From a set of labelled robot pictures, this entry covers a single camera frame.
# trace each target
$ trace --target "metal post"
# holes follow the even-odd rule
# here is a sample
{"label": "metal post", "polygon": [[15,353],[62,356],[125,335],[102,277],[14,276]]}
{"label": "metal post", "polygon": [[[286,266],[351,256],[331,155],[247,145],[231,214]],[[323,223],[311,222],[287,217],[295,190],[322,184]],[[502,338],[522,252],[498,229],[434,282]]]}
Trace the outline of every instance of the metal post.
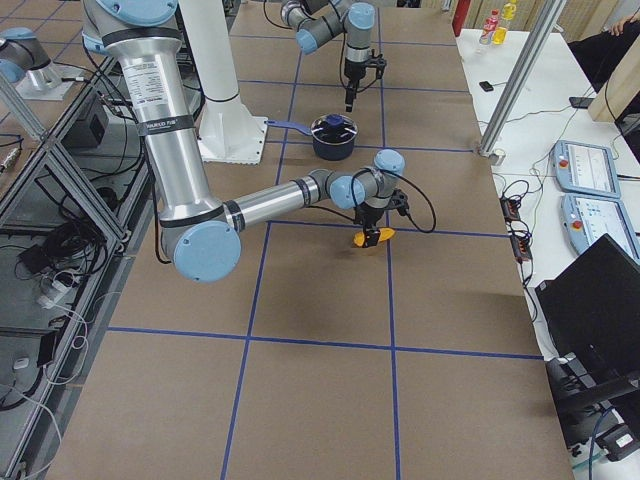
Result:
{"label": "metal post", "polygon": [[20,124],[27,131],[29,136],[34,140],[44,140],[47,130],[42,122],[35,116],[31,109],[24,103],[20,94],[9,83],[9,81],[0,74],[0,100],[13,113]]}
{"label": "metal post", "polygon": [[496,109],[489,120],[487,129],[484,132],[480,145],[478,146],[478,153],[484,157],[489,157],[493,153],[493,147],[498,140],[498,136],[504,127],[505,122],[511,109],[516,103],[520,91],[524,87],[524,84],[535,65],[538,55],[542,51],[544,44],[549,37],[549,34],[553,30],[560,13],[564,9],[567,0],[547,0],[542,7],[540,15],[536,20],[536,24],[533,30],[529,34],[527,41],[522,48],[520,57],[513,67],[507,85],[498,100]]}

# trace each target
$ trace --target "black screen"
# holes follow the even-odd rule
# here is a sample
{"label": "black screen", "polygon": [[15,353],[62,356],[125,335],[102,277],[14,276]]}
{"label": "black screen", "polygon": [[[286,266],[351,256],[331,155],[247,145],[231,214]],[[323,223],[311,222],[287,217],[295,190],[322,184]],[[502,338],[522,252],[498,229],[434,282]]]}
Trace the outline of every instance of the black screen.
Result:
{"label": "black screen", "polygon": [[[640,266],[609,235],[536,294],[560,355],[574,352],[596,382],[640,370]],[[640,436],[640,392],[611,403]]]}

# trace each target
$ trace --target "blue cable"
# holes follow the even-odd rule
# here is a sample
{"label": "blue cable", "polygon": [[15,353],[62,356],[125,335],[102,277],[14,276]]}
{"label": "blue cable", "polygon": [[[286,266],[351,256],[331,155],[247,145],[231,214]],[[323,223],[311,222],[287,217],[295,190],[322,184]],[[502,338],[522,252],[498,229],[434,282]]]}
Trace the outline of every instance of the blue cable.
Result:
{"label": "blue cable", "polygon": [[593,433],[591,434],[591,445],[589,446],[589,480],[593,480],[593,449],[596,444],[596,435],[598,434],[598,429],[600,428],[600,424],[604,420],[604,417],[609,415],[609,413],[613,410],[613,407],[607,408],[602,412],[600,418],[593,426]]}

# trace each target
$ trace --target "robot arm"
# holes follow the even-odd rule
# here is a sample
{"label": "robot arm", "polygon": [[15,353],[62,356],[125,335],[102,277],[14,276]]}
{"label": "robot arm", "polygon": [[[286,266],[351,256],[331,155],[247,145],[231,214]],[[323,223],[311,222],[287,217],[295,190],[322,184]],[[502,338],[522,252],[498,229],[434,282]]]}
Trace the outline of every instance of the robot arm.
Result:
{"label": "robot arm", "polygon": [[[318,19],[312,14],[325,5],[331,11]],[[347,112],[353,110],[353,102],[360,91],[360,81],[368,68],[375,69],[376,80],[382,78],[387,66],[382,54],[371,49],[371,29],[375,24],[375,8],[368,3],[353,0],[283,0],[282,21],[296,30],[296,40],[305,54],[315,52],[322,45],[344,33],[346,52],[344,75]]]}
{"label": "robot arm", "polygon": [[181,45],[173,24],[175,3],[84,0],[83,6],[85,45],[116,57],[122,66],[164,205],[162,247],[185,277],[223,278],[240,256],[238,232],[286,212],[327,198],[341,208],[365,200],[374,210],[389,204],[397,183],[393,174],[404,168],[404,159],[392,150],[379,152],[373,166],[355,175],[317,170],[222,202],[208,187],[175,60]]}
{"label": "robot arm", "polygon": [[36,90],[55,88],[62,81],[35,34],[24,27],[0,32],[0,73],[11,83],[27,75]]}

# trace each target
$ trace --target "white desk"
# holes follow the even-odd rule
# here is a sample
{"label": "white desk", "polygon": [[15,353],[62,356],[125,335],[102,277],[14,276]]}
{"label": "white desk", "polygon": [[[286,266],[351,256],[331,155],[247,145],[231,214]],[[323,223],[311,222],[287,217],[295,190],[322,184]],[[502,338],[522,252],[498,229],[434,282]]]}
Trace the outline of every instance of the white desk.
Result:
{"label": "white desk", "polygon": [[[488,122],[491,118],[504,85],[496,86],[493,92],[485,92],[480,88],[479,82],[485,80],[492,84],[506,82],[527,35],[527,32],[509,32],[507,41],[503,45],[492,45],[482,54],[477,53],[479,30],[463,30],[457,39],[469,90],[473,96],[476,117],[482,131],[486,128],[484,122]],[[564,39],[560,34],[554,33],[547,41],[527,79],[509,119],[522,117],[529,112],[563,110],[569,107],[570,96],[594,96],[594,93]],[[586,110],[576,112],[573,108],[566,108],[557,113],[529,115],[522,120],[505,125],[495,146],[505,150],[507,156],[503,164],[494,167],[493,171],[500,174],[507,185],[523,179],[531,184],[531,190],[536,190],[539,183],[530,173],[532,164],[545,158],[537,164],[538,169],[545,172],[546,156],[558,139],[611,147],[618,133],[617,128],[611,123],[593,122]],[[615,162],[617,172],[640,176],[640,165],[625,141],[621,137],[617,138],[614,145],[619,154]],[[542,280],[555,278],[577,258],[564,231],[560,214],[562,192],[553,177],[549,167],[544,179],[542,198],[539,198],[540,194],[527,195],[520,210],[522,219],[531,228],[535,227],[532,244],[534,272],[531,286],[538,285]],[[640,231],[640,182],[621,182],[621,184],[622,199],[635,230]],[[503,185],[504,182],[496,177],[498,192],[502,191]],[[518,186],[509,193],[522,191],[523,189]],[[525,265],[524,268],[525,274],[528,274],[530,267]],[[549,341],[546,326],[541,322],[536,322],[536,334],[545,358],[553,356],[553,347]],[[576,469],[574,475],[577,480],[588,477],[586,469]],[[640,454],[636,452],[617,463],[595,462],[594,476],[598,480],[640,478]]]}

